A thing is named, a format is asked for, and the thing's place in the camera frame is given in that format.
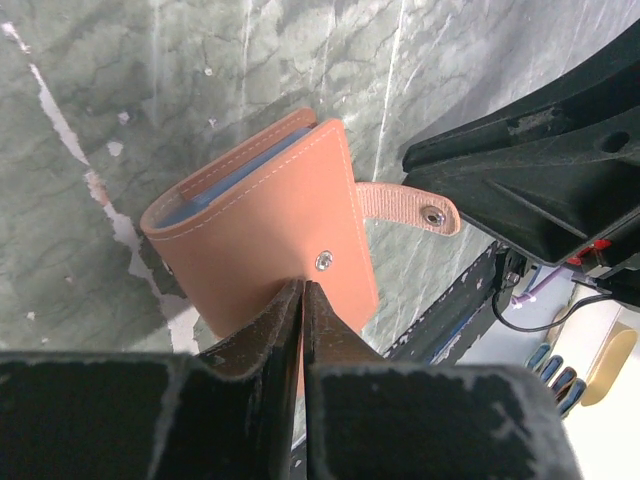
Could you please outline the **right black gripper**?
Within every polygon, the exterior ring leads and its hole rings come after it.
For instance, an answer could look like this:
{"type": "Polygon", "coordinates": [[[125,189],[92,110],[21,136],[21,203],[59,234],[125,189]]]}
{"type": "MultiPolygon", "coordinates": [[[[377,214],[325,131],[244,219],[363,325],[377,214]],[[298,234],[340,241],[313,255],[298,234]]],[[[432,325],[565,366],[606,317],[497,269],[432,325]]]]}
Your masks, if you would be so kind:
{"type": "Polygon", "coordinates": [[[520,100],[411,145],[405,184],[639,308],[639,28],[520,100]]]}

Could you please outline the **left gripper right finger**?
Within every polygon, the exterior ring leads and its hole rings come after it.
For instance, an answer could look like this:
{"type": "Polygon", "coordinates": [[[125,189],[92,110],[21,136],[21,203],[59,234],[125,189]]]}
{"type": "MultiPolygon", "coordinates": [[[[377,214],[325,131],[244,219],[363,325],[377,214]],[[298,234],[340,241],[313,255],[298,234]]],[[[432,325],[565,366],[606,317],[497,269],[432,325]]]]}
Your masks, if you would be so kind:
{"type": "Polygon", "coordinates": [[[577,479],[549,389],[508,365],[383,358],[321,286],[302,300],[311,479],[577,479]]]}

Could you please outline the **pink leather card holder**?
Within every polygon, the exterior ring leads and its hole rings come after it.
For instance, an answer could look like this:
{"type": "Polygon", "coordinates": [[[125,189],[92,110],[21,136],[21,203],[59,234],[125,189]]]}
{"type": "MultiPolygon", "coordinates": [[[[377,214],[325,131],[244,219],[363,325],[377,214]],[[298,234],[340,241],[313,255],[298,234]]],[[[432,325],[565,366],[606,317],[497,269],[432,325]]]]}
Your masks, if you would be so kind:
{"type": "Polygon", "coordinates": [[[298,109],[177,183],[141,228],[220,337],[257,316],[291,279],[317,282],[361,330],[378,308],[367,219],[442,236],[454,203],[412,187],[355,179],[343,122],[298,109]]]}

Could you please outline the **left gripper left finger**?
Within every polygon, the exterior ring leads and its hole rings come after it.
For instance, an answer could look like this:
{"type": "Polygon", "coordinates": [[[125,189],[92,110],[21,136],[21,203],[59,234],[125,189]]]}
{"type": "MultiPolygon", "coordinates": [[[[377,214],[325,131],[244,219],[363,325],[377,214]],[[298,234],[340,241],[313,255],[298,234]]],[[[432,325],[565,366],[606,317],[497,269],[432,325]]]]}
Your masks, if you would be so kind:
{"type": "Polygon", "coordinates": [[[5,352],[5,479],[285,479],[303,285],[200,355],[5,352]]]}

